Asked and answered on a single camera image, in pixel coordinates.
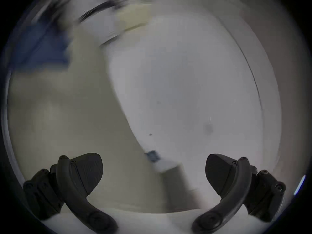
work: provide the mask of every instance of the blue object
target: blue object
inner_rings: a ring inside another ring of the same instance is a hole
[[[67,46],[66,33],[56,22],[40,20],[21,34],[13,49],[9,69],[34,71],[47,63],[68,67]]]

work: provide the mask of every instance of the white floor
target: white floor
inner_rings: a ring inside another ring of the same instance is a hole
[[[241,49],[202,1],[166,1],[155,4],[148,26],[102,49],[76,28],[68,69],[12,75],[9,130],[25,179],[62,154],[99,153],[104,173],[88,200],[98,208],[127,211],[111,210],[112,215],[139,219],[140,214],[129,212],[166,212],[160,175],[144,151],[156,150],[170,164],[180,165],[203,209],[220,201],[205,176],[209,154],[247,156],[262,168],[268,159],[263,112]],[[168,224],[177,227],[176,233],[189,232],[200,211],[181,213],[177,223],[168,215]],[[144,217],[167,221],[164,214]],[[53,219],[56,226],[59,219]],[[181,227],[186,223],[187,231]],[[221,230],[257,233],[260,228],[263,223],[242,207]]]

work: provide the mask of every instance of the white surface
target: white surface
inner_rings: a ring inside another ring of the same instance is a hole
[[[207,156],[247,156],[260,167],[262,118],[244,55],[202,3],[157,0],[149,24],[125,33],[107,53],[138,142],[182,163],[191,189],[210,208],[220,198],[206,180]]]

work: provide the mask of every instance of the screw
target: screw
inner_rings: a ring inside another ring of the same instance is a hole
[[[47,174],[49,171],[47,169],[41,169],[44,174]]]
[[[200,217],[200,225],[203,229],[212,230],[217,228],[222,222],[220,216],[213,212],[206,212]]]
[[[281,192],[283,190],[283,187],[280,184],[276,184],[275,188]]]
[[[26,189],[30,189],[30,188],[33,187],[33,185],[32,185],[32,183],[30,183],[30,182],[25,182],[25,183],[24,183],[24,187],[25,187]]]

